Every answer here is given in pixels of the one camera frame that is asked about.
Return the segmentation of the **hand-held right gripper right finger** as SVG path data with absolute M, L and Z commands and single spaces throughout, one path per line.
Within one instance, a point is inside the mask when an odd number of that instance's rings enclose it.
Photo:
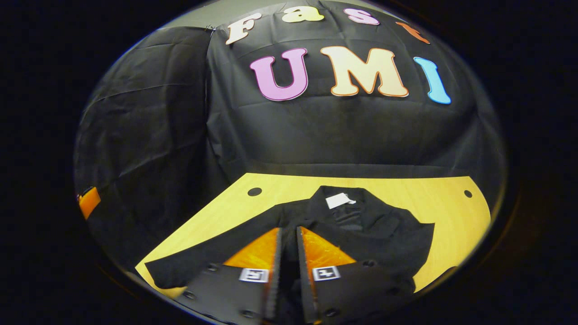
M 356 260 L 320 235 L 296 230 L 307 325 L 369 325 L 411 300 L 413 280 L 375 260 Z

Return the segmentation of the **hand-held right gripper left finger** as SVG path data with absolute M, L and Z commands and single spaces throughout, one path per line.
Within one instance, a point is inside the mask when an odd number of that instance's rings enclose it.
M 219 323 L 272 323 L 276 316 L 282 229 L 273 228 L 221 264 L 208 264 L 176 302 Z

